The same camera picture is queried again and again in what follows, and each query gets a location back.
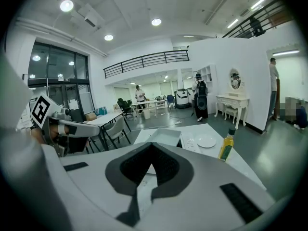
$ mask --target railing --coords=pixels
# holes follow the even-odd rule
[[[105,78],[119,75],[124,72],[149,67],[157,64],[167,64],[173,62],[189,61],[187,50],[178,51],[164,51],[154,54],[135,57],[118,64],[114,64],[110,67],[104,68]]]
[[[267,30],[276,28],[276,26],[291,20],[293,20],[293,17],[284,4],[280,0],[274,0],[245,19],[224,35],[223,38],[233,37],[249,39],[253,36],[258,37]]]

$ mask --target recessed light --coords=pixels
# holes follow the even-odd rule
[[[36,55],[36,56],[32,57],[32,60],[37,62],[37,61],[40,60],[40,57],[38,55]]]
[[[299,53],[299,50],[277,52],[277,53],[273,53],[273,56],[295,54],[295,53]]]
[[[73,9],[73,7],[74,7],[74,4],[71,0],[65,0],[65,1],[61,2],[61,4],[60,4],[60,9],[63,12],[69,12]]]
[[[114,36],[112,36],[112,35],[110,35],[110,34],[108,34],[108,35],[105,36],[105,40],[106,40],[106,41],[111,41],[113,38],[114,38]]]
[[[239,20],[236,19],[235,21],[233,21],[227,28],[230,28],[231,26],[233,26],[235,23],[237,23]]]
[[[264,0],[260,0],[259,2],[257,2],[255,5],[253,5],[251,7],[251,9],[253,10],[255,7],[257,7],[261,2],[263,2]]]
[[[153,21],[152,21],[152,25],[154,25],[154,26],[158,26],[158,25],[160,25],[162,23],[162,21],[160,20],[160,19],[154,19]]]

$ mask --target floor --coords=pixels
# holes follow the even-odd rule
[[[139,118],[127,119],[132,131],[129,132],[127,128],[125,131],[128,132],[128,138],[133,144],[141,129],[200,124],[195,114],[192,116],[192,112],[191,108],[182,110],[162,108],[158,110],[159,114],[156,118],[155,112],[151,111],[150,119],[145,120],[143,115]],[[210,114],[201,123],[208,123],[222,137],[227,135],[229,127],[234,127],[232,118],[225,121],[222,114],[217,118],[214,118],[214,114]],[[120,139],[120,144],[115,143],[118,148],[129,145],[124,136]],[[290,124],[279,120],[270,121],[267,132],[262,135],[240,124],[234,136],[235,150],[255,171],[270,195],[276,200],[290,194],[296,188],[303,169],[307,165],[307,145],[308,129],[296,130]],[[109,145],[109,149],[114,149],[113,145]]]

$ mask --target white plate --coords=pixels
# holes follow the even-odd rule
[[[205,148],[213,147],[216,144],[216,140],[207,134],[199,134],[194,139],[198,145]]]

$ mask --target trash bin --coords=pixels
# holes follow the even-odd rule
[[[150,110],[149,109],[143,110],[143,114],[144,114],[144,119],[150,119]]]

